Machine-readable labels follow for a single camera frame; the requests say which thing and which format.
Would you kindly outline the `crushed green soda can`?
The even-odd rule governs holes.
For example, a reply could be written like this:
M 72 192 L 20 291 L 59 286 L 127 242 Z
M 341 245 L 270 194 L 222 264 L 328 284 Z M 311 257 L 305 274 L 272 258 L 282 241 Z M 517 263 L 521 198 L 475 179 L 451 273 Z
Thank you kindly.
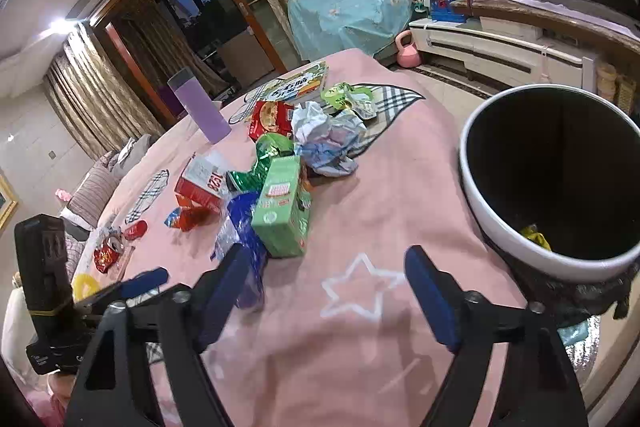
M 231 192 L 260 192 L 274 158 L 294 154 L 291 139 L 279 133 L 266 133 L 255 143 L 256 159 L 250 171 L 228 171 L 226 182 Z

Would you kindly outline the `pink blanket with plaid patches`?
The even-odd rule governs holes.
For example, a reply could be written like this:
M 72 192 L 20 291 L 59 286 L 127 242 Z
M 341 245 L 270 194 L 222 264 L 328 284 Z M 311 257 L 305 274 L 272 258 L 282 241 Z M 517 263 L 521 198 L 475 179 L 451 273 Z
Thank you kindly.
M 416 426 L 452 356 L 405 278 L 407 249 L 493 303 L 524 300 L 464 200 L 454 117 L 359 50 L 326 62 L 328 83 L 396 86 L 416 101 L 353 174 L 314 187 L 305 254 L 268 263 L 264 306 L 234 311 L 203 362 L 238 426 Z

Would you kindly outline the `green yellow snack bag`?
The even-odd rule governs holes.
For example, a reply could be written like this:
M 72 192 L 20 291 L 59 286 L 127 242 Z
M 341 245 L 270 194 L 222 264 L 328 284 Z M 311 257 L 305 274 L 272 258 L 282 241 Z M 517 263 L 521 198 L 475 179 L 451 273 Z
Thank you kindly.
M 356 87 L 346 82 L 339 82 L 324 90 L 321 98 L 336 110 L 352 110 L 362 120 L 371 120 L 378 115 L 378 106 L 375 104 L 373 93 L 367 87 Z

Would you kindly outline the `green carton box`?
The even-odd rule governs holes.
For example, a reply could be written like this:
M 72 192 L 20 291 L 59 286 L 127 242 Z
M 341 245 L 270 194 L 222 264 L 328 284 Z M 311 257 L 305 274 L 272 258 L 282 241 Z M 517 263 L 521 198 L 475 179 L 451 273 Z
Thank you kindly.
M 306 251 L 311 195 L 299 156 L 274 158 L 257 201 L 252 228 L 273 258 Z

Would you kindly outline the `orange blue snack wrapper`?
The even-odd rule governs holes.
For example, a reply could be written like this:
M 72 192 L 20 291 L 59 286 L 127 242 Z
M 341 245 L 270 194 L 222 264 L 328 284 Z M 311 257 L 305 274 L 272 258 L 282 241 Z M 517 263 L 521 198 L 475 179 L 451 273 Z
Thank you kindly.
M 177 207 L 171 210 L 164 225 L 167 228 L 189 232 L 202 225 L 210 215 L 210 210 L 206 207 Z

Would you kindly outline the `blue plastic wrapper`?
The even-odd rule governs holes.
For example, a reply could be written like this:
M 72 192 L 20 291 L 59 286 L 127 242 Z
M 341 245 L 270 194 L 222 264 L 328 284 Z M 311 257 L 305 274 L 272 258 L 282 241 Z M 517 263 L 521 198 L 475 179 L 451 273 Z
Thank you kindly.
M 259 193 L 250 191 L 236 194 L 229 199 L 226 217 L 220 227 L 210 259 L 221 261 L 235 243 L 250 252 L 250 269 L 235 306 L 243 310 L 260 309 L 265 294 L 262 274 L 268 260 L 268 251 L 252 228 L 254 210 Z

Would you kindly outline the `striped cushion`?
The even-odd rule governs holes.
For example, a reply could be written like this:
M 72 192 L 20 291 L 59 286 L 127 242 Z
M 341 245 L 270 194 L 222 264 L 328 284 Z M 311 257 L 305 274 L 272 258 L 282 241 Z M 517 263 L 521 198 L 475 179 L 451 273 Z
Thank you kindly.
M 116 176 L 97 161 L 87 172 L 66 208 L 95 228 L 118 184 Z

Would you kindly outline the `black trash bag liner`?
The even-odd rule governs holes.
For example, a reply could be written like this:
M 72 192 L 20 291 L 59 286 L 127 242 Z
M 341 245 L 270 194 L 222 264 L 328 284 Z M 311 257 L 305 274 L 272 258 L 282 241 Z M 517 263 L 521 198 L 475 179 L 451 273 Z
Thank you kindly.
M 503 251 L 485 233 L 483 239 L 506 262 L 511 277 L 527 301 L 538 301 L 554 317 L 556 325 L 567 327 L 597 317 L 614 308 L 613 319 L 626 319 L 630 309 L 631 285 L 639 274 L 639 260 L 622 273 L 599 283 L 574 283 L 555 279 Z

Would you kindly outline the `beige patterned curtains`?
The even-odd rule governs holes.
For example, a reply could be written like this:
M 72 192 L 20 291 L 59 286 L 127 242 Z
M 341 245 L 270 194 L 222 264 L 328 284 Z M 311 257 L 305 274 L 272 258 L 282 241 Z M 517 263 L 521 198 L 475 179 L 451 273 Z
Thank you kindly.
M 131 138 L 164 133 L 85 24 L 68 34 L 43 76 L 43 89 L 65 129 L 92 159 L 120 150 Z

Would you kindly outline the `white blue paper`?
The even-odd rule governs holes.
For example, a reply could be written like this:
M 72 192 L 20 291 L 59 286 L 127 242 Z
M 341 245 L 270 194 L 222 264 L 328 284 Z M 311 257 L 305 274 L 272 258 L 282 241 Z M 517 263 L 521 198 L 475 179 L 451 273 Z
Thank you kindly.
M 314 173 L 341 178 L 356 171 L 357 161 L 349 152 L 360 143 L 366 126 L 351 109 L 331 116 L 309 101 L 295 106 L 291 124 L 294 152 Z

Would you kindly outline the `red white carton box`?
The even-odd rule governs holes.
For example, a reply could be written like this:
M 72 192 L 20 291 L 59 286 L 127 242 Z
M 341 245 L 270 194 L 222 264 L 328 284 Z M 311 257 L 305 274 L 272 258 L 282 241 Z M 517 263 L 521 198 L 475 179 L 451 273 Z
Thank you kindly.
M 175 193 L 191 204 L 220 213 L 227 197 L 227 163 L 216 152 L 194 154 L 178 176 Z

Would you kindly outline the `crushed red can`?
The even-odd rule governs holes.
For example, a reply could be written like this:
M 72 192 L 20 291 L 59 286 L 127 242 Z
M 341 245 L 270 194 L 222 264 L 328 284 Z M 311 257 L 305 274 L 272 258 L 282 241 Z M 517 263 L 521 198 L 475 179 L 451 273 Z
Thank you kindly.
M 122 243 L 122 234 L 112 232 L 108 233 L 101 242 L 96 245 L 93 251 L 93 263 L 96 269 L 106 274 L 109 269 L 122 257 L 124 253 L 124 244 Z

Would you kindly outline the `white tv cabinet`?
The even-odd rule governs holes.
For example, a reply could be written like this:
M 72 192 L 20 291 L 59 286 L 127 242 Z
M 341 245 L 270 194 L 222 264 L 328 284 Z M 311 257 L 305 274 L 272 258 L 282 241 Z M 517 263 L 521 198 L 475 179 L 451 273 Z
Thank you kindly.
M 564 84 L 597 91 L 597 55 L 578 46 L 541 37 L 527 40 L 482 28 L 478 20 L 409 24 L 416 48 L 461 63 L 466 70 L 509 87 L 531 83 Z

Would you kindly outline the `white round trash bin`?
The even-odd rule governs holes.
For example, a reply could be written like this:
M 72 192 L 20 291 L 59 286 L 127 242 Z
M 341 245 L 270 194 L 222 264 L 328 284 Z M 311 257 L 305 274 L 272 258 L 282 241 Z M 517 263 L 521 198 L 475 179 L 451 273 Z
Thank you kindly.
M 586 90 L 529 84 L 488 98 L 460 136 L 463 191 L 500 253 L 564 281 L 639 258 L 639 128 Z

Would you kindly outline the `teal covered furniture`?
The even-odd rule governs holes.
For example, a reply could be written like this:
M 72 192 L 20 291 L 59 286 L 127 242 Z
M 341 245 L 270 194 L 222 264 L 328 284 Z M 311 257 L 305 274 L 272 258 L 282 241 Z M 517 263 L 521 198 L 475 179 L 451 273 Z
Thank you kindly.
M 407 27 L 411 14 L 409 0 L 288 0 L 294 46 L 311 62 L 352 48 L 377 54 Z

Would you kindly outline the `purple tall tumbler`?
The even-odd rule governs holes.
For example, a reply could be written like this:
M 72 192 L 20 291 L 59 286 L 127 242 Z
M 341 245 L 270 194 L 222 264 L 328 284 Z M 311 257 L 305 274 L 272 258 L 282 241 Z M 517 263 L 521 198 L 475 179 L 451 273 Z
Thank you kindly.
M 220 142 L 231 132 L 228 121 L 189 67 L 173 75 L 168 86 L 210 144 Z

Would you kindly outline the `pink kettlebell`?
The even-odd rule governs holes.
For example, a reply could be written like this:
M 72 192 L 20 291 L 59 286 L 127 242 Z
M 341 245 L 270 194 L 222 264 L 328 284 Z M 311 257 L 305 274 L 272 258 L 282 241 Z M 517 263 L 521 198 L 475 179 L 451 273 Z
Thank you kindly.
M 396 62 L 402 68 L 416 68 L 422 64 L 421 55 L 413 41 L 410 29 L 401 31 L 395 38 Z

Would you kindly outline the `red snack bag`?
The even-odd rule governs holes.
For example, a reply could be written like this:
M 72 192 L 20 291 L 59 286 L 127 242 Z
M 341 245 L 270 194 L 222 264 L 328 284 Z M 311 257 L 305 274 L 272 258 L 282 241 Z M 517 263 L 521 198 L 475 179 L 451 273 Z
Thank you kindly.
M 288 103 L 257 102 L 250 118 L 248 136 L 253 141 L 257 141 L 266 133 L 277 133 L 291 138 L 293 113 L 294 106 Z

